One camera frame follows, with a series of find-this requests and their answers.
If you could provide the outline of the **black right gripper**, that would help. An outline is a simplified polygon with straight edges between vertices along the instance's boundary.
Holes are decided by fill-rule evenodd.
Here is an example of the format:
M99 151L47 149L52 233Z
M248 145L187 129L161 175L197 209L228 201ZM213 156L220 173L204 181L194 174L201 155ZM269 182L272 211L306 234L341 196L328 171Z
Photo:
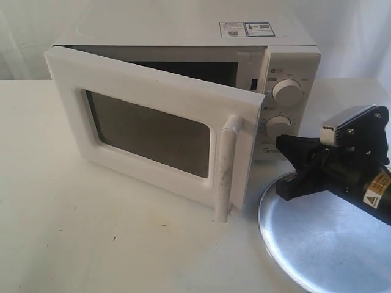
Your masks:
M319 138L281 135L276 148L285 156L303 156L301 169L276 181L276 194L285 201L328 190L336 195L363 195L371 156L353 148L325 146Z

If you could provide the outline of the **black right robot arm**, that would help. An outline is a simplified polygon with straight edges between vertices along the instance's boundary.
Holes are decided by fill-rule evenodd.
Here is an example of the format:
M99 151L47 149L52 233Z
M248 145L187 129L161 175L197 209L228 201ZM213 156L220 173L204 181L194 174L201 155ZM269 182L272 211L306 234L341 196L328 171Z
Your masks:
M295 172L276 183L276 193L286 201L328 191L390 224L390 169L388 159L354 146L323 145L318 138L281 135L277 149Z

